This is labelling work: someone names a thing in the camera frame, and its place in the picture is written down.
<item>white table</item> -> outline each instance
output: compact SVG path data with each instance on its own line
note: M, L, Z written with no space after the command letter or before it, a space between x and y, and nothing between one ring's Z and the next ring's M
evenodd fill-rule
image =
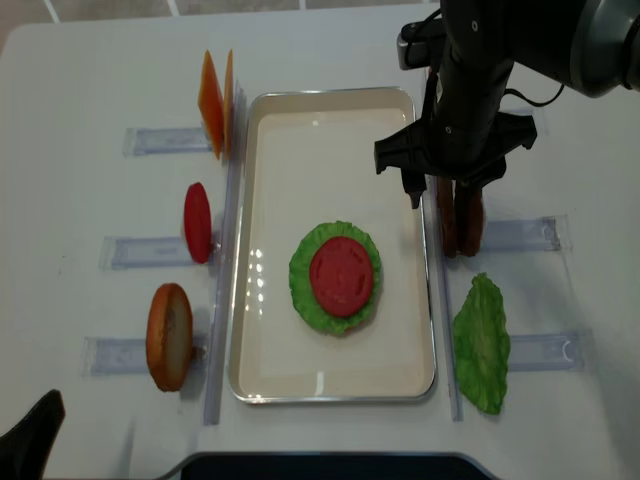
M638 478L640 96L621 89L595 101L565 92L545 111L549 135L512 154L487 190L490 205L522 217L569 214L594 372L510 375L498 419L465 400L453 423L434 305L439 372L419 404L248 407L225 382L220 425L202 427L202 390L181 398L146 376L79 374L85 336L144 335L160 283L181 283L211 313L203 270L98 268L105 235L175 235L187 185L218 185L208 155L123 158L124 129L198 124L206 48L222 64L233 47L249 101L399 85L419 106L423 73L398 69L395 39L429 8L38 25L10 37L0 61L0 431L60 389L67 417L47 477L158 477L210 451L348 450L459 452L500 478ZM532 98L556 89L522 67L510 82Z

